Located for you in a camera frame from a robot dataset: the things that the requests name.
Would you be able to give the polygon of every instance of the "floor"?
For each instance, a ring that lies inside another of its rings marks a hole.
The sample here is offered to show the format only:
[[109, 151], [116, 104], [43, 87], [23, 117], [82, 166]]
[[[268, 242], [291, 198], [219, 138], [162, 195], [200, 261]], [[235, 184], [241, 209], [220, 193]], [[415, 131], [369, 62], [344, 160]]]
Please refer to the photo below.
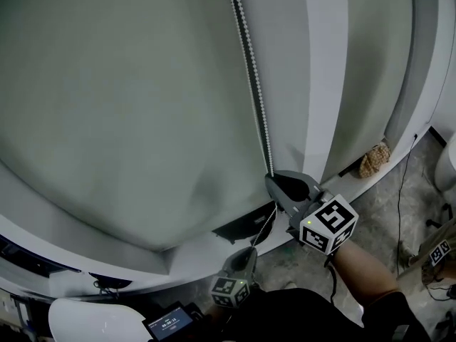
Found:
[[[432, 184], [433, 171], [441, 152], [442, 146], [430, 133], [426, 133], [410, 155], [400, 208], [402, 239], [413, 250], [418, 250], [421, 241], [432, 232], [425, 226], [425, 220], [439, 220], [440, 208], [445, 202], [456, 207], [456, 192], [442, 195]], [[405, 161], [406, 158], [351, 204], [360, 215], [351, 239], [379, 258], [394, 273], [398, 241], [398, 190]], [[316, 291], [329, 299], [333, 282], [329, 271], [323, 268], [324, 261], [324, 255], [291, 241], [259, 257], [256, 279], [266, 291], [280, 289], [288, 281], [294, 281], [298, 287]], [[183, 304], [193, 301], [204, 311], [211, 305], [208, 294], [210, 281], [211, 278], [201, 279], [150, 294], [150, 298], [161, 306], [168, 306], [175, 301]], [[432, 300], [427, 290], [420, 286], [420, 280], [415, 285], [404, 286], [404, 292], [411, 309], [429, 333], [438, 321], [444, 319], [446, 311], [451, 308], [456, 311], [456, 302], [453, 300]], [[436, 298], [445, 297], [445, 291], [431, 292]], [[361, 308], [340, 279], [334, 302], [349, 319], [361, 324]]]

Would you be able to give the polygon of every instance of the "white object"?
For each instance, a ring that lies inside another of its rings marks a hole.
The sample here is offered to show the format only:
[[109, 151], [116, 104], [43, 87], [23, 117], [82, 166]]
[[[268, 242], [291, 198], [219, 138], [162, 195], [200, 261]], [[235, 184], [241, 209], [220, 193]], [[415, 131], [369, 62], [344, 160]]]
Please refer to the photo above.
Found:
[[453, 135], [440, 155], [435, 168], [435, 186], [447, 191], [456, 184], [456, 135]]
[[49, 309], [49, 327], [56, 342], [147, 342], [152, 336], [137, 311], [123, 305], [57, 299]]
[[0, 156], [80, 221], [162, 251], [269, 196], [229, 0], [122, 1], [0, 0], [24, 37], [0, 37]]
[[352, 235], [357, 221], [358, 214], [339, 194], [301, 220], [299, 239], [330, 254]]
[[29, 324], [30, 318], [29, 313], [27, 313], [27, 305], [24, 303], [19, 303], [19, 310], [21, 311], [21, 318], [25, 325]]
[[11, 294], [0, 289], [0, 320], [21, 328], [21, 319]]

